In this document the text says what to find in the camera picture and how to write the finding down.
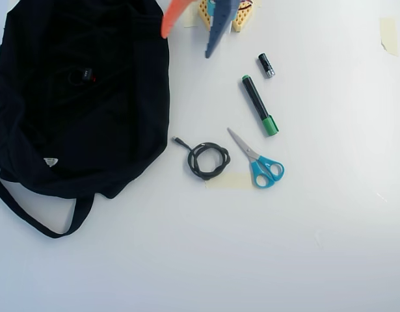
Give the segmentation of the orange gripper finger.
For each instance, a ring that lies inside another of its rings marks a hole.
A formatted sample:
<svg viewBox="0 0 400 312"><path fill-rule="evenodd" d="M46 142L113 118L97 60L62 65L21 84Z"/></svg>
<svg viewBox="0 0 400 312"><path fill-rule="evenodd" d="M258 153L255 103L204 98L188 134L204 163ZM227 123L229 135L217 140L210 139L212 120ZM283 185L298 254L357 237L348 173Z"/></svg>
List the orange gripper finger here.
<svg viewBox="0 0 400 312"><path fill-rule="evenodd" d="M166 39L170 34L175 22L189 6L189 0L171 0L161 23L161 36Z"/></svg>

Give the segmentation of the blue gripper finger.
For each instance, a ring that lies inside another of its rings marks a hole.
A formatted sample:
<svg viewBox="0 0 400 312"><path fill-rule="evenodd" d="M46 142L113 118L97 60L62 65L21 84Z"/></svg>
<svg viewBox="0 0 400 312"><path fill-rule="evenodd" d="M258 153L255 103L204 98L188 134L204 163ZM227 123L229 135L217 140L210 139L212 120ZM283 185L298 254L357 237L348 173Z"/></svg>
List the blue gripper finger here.
<svg viewBox="0 0 400 312"><path fill-rule="evenodd" d="M232 20L237 15L239 1L236 0L220 0L215 1L213 11L213 22L209 32L209 42L205 52L205 57L209 59L215 48L218 46L223 33L230 26Z"/></svg>

